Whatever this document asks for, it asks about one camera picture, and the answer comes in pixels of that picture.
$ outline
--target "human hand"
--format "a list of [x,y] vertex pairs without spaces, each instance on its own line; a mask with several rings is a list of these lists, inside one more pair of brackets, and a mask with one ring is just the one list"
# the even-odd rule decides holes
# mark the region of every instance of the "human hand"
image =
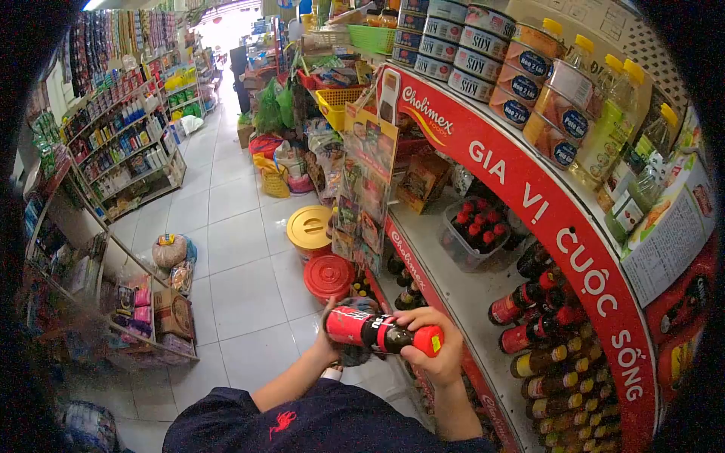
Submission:
[[460,358],[463,353],[463,335],[446,315],[433,307],[416,308],[406,312],[395,312],[395,322],[416,331],[424,325],[437,325],[443,330],[444,343],[436,357],[428,357],[413,346],[400,350],[408,362],[423,368],[431,383],[445,387],[460,380]]

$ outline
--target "red bottle cap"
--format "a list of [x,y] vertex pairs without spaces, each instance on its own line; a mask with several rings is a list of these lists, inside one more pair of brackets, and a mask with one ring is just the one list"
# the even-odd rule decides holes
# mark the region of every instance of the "red bottle cap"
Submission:
[[443,346],[443,330],[437,325],[425,325],[415,331],[413,346],[423,351],[428,357],[435,357]]

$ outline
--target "white tiled floor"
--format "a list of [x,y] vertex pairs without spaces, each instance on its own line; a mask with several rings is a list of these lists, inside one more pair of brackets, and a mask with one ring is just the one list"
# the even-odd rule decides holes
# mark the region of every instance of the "white tiled floor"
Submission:
[[[181,144],[188,165],[182,189],[112,226],[134,253],[148,254],[164,232],[186,234],[199,252],[190,299],[200,361],[121,372],[109,386],[103,380],[76,383],[72,392],[108,407],[122,444],[136,453],[159,452],[169,422],[213,387],[263,386],[312,345],[320,328],[322,307],[305,288],[302,265],[286,237],[289,216],[317,204],[317,196],[275,199],[261,192],[236,140],[233,93],[231,99],[229,109],[222,104]],[[404,383],[376,357],[346,369],[342,382],[415,415]]]

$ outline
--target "canned pate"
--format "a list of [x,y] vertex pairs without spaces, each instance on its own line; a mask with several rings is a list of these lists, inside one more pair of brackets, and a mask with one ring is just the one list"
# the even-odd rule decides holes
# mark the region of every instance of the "canned pate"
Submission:
[[415,61],[415,71],[441,82],[447,82],[453,71],[453,66],[438,59],[419,54],[418,59]]
[[423,30],[426,35],[435,36],[452,43],[460,41],[460,34],[463,32],[463,26],[449,20],[439,19],[438,17],[430,17],[426,20],[426,28]]
[[496,82],[498,86],[515,94],[522,104],[533,107],[536,104],[543,84],[529,77],[511,65],[503,64],[501,75]]
[[491,33],[468,26],[463,28],[460,45],[497,60],[503,60],[508,51],[508,41]]
[[394,44],[401,46],[410,47],[417,49],[421,44],[422,33],[406,30],[405,28],[398,28],[395,30],[395,41]]
[[548,85],[544,85],[534,110],[577,144],[581,144],[594,125],[594,119],[589,114]]
[[566,139],[564,134],[538,112],[531,112],[523,137],[542,156],[561,169],[574,162],[578,146]]
[[604,96],[582,71],[563,60],[555,59],[546,83],[594,118],[599,117]]
[[448,86],[457,93],[485,104],[491,99],[495,87],[492,82],[486,82],[456,68],[453,68],[453,73],[448,79]]
[[417,12],[425,14],[428,12],[428,0],[400,0],[400,9],[402,11]]
[[415,58],[418,57],[418,51],[410,49],[404,46],[393,46],[392,59],[396,63],[400,63],[403,66],[413,67],[415,65]]
[[453,65],[485,80],[496,80],[502,66],[496,60],[465,47],[458,48]]
[[401,11],[398,14],[398,28],[423,32],[426,26],[426,16],[420,16],[412,12]]
[[516,21],[495,9],[473,4],[468,7],[465,24],[511,39]]
[[452,22],[463,23],[468,8],[448,0],[431,0],[428,16],[439,17]]
[[494,89],[489,106],[502,120],[519,130],[523,129],[531,114],[529,107],[500,86]]
[[418,47],[419,54],[437,58],[446,63],[453,63],[456,50],[458,50],[458,46],[455,44],[427,35],[423,35],[420,47]]
[[543,82],[549,75],[552,61],[526,44],[511,41],[504,63],[524,71],[539,82]]
[[516,23],[511,39],[536,49],[545,57],[561,58],[564,55],[564,45],[556,38],[539,28],[521,22]]

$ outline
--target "yellow bottle cap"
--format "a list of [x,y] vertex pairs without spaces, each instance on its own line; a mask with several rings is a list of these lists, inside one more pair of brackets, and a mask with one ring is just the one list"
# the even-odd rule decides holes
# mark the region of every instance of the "yellow bottle cap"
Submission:
[[622,72],[622,70],[624,69],[624,63],[619,61],[619,58],[615,57],[612,54],[607,54],[607,56],[604,57],[604,62],[616,72]]
[[637,63],[631,61],[629,58],[624,60],[624,70],[629,72],[629,74],[640,85],[642,85],[645,82],[645,71],[643,71],[642,68]]
[[660,106],[660,113],[672,127],[677,126],[677,113],[675,113],[669,105],[663,102]]
[[574,43],[585,51],[588,51],[590,54],[594,53],[594,43],[592,43],[586,36],[576,35]]
[[544,30],[556,36],[561,35],[561,32],[563,31],[559,22],[549,19],[548,17],[544,18]]

